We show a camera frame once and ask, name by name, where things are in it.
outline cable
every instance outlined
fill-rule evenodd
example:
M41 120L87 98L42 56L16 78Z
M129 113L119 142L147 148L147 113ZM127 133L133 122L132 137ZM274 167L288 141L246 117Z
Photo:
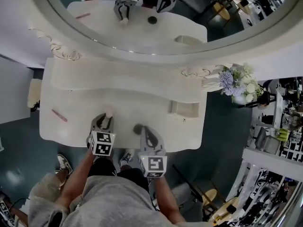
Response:
M14 202L13 204L12 204L12 206L9 208L9 212L11 211L11 209L15 206L15 204L16 203L18 203L19 201L21 201L21 200L27 200L28 198L26 198L26 199L24 199L24 198L22 198L22 199L18 199L16 202Z

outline sneaker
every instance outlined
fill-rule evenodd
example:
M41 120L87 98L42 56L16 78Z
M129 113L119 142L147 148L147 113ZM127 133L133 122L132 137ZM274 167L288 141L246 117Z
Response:
M121 167L121 161L130 163L134 157L134 149L126 149L124 156L119 160L119 166Z
M71 167L70 163L68 162L68 160L61 154L58 154L57 157L58 157L58 161L60 163L60 170L66 169L66 170L68 170L68 174L71 174L72 167Z

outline white wall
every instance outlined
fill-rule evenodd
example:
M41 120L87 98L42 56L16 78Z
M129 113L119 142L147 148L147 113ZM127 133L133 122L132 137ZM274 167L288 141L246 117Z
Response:
M257 80L303 76L303 41L245 62L254 68Z
M0 0L0 54L28 67L43 68L53 57L49 42L28 30L26 17L16 0Z
M0 57L0 123L28 118L27 96L33 71Z

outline flower bouquet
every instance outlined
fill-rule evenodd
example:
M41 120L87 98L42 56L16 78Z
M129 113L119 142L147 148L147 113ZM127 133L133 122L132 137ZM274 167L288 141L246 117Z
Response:
M232 96L232 101L238 104L246 104L256 100L263 94L263 88L252 77L253 70L248 65L233 64L228 68L224 66L219 73L222 94Z

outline blue floor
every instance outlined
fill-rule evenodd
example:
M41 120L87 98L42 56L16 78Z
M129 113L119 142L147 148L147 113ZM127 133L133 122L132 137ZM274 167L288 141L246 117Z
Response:
M209 93L201 147L168 154L166 178L170 186L181 182L172 168L175 164L188 180L212 179L227 196L241 164L250 120L251 109L237 109L229 97ZM27 198L35 183L58 169L57 153L64 154L76 167L87 150L43 140L39 135L39 111L30 118L0 124L0 137L4 147L0 152L0 187L12 201ZM121 150L115 150L116 167L121 154ZM131 165L138 166L137 159Z

